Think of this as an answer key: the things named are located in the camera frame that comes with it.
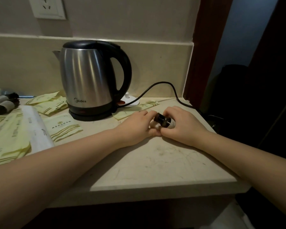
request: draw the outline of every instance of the backsplash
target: backsplash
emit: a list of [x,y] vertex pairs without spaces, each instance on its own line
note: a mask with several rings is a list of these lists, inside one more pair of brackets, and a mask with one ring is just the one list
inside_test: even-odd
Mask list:
[[[0,35],[0,88],[22,95],[41,95],[62,90],[59,62],[53,50],[65,42],[82,38],[57,38]],[[139,96],[159,81],[171,82],[178,96],[182,95],[192,43],[158,43],[108,40],[121,46],[132,65],[129,93]],[[118,88],[123,82],[123,70],[112,59]],[[174,97],[172,88],[160,84],[146,97]]]

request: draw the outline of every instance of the wall outlet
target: wall outlet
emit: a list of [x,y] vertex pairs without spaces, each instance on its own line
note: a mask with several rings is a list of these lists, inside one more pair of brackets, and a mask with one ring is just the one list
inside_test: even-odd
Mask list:
[[35,18],[65,20],[62,0],[29,0]]

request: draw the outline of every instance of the black kettle handle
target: black kettle handle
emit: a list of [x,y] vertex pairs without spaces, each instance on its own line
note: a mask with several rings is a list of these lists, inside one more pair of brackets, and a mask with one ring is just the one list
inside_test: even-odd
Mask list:
[[97,41],[97,44],[100,45],[100,49],[106,50],[111,58],[116,58],[124,71],[124,81],[122,87],[115,94],[115,101],[117,102],[125,95],[130,86],[132,77],[130,60],[126,53],[117,44],[104,41]]

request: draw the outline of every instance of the countertop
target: countertop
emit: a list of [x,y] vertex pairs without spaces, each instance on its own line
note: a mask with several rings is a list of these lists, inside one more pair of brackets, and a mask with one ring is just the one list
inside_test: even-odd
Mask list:
[[[140,102],[148,100],[159,102],[148,111],[162,113],[168,106],[176,105],[190,111],[213,131],[196,110],[183,106],[175,98],[148,97]],[[99,121],[77,121],[83,131],[56,145],[114,128],[122,121],[112,116]],[[235,194],[249,188],[250,185],[205,152],[168,138],[153,137],[111,153],[49,207]]]

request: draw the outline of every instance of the black power cord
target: black power cord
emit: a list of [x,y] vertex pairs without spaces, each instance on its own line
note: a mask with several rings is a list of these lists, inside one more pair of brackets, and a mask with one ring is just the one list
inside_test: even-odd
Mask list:
[[189,104],[182,103],[182,102],[179,100],[178,96],[177,96],[177,92],[176,92],[176,89],[175,89],[174,85],[172,85],[172,83],[166,82],[166,81],[161,81],[161,82],[154,83],[154,84],[151,85],[149,88],[147,88],[147,89],[145,90],[145,92],[143,92],[137,99],[135,99],[134,101],[131,101],[131,102],[128,103],[128,104],[118,105],[117,108],[122,108],[122,107],[128,106],[128,105],[130,105],[130,104],[136,102],[138,99],[140,99],[142,96],[144,96],[144,94],[145,94],[146,92],[148,92],[149,89],[151,89],[153,86],[155,86],[155,85],[157,85],[157,84],[169,84],[169,85],[171,85],[172,88],[173,88],[173,90],[174,90],[176,99],[177,99],[177,101],[178,101],[180,104],[182,104],[182,105],[184,105],[184,106],[186,106],[186,107],[189,107],[189,108],[193,108],[193,109],[195,109],[196,111],[198,111],[198,113],[199,113],[200,115],[202,115],[202,112],[201,112],[199,109],[196,109],[195,107],[193,107],[193,106],[191,106],[191,105],[189,105]]

